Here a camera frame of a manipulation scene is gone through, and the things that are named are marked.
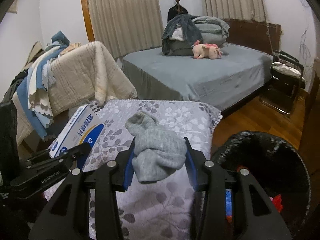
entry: wooden headboard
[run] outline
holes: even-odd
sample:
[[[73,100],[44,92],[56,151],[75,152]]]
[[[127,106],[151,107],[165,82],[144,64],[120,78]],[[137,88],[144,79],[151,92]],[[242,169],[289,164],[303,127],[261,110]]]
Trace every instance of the wooden headboard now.
[[[267,33],[267,24],[255,21],[225,19],[229,25],[227,42],[260,50],[272,55]],[[281,25],[269,23],[270,39],[273,50],[280,49]]]

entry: beige quilt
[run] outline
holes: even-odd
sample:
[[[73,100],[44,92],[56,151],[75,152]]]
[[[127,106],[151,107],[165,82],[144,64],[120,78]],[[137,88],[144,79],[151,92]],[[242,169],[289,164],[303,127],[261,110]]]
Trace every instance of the beige quilt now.
[[[56,79],[56,83],[48,90],[53,116],[93,96],[99,105],[112,98],[137,97],[134,86],[99,41],[70,51],[51,64]],[[33,127],[21,107],[17,92],[12,100],[17,108],[19,145],[33,131]]]

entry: wooden furniture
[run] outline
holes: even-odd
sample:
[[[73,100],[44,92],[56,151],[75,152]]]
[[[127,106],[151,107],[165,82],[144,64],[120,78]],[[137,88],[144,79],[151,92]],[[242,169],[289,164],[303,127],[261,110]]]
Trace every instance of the wooden furniture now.
[[[237,19],[224,19],[230,26],[227,42],[272,55],[280,49],[281,25]]]
[[[309,171],[311,181],[310,212],[320,202],[320,88],[316,74],[311,93],[306,101],[306,116],[299,153]]]

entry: black jacket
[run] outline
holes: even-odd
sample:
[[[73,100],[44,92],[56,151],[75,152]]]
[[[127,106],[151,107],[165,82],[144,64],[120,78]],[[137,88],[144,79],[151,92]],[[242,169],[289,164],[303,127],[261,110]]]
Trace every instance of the black jacket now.
[[[184,8],[182,6],[181,6],[181,8],[182,8],[182,14],[188,13],[186,8]],[[178,14],[179,14],[178,13],[178,5],[176,4],[175,6],[171,7],[168,11],[168,22],[170,20],[172,20],[174,17],[176,17]]]

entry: wooden door frame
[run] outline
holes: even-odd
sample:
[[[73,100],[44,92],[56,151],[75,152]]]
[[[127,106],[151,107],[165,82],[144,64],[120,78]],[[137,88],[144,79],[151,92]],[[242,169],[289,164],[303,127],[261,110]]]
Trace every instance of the wooden door frame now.
[[[90,19],[90,13],[89,13],[89,1],[81,0],[81,6],[82,6],[82,14],[83,14],[84,25],[85,25],[85,30],[87,32],[88,40],[89,42],[95,41],[91,19]]]

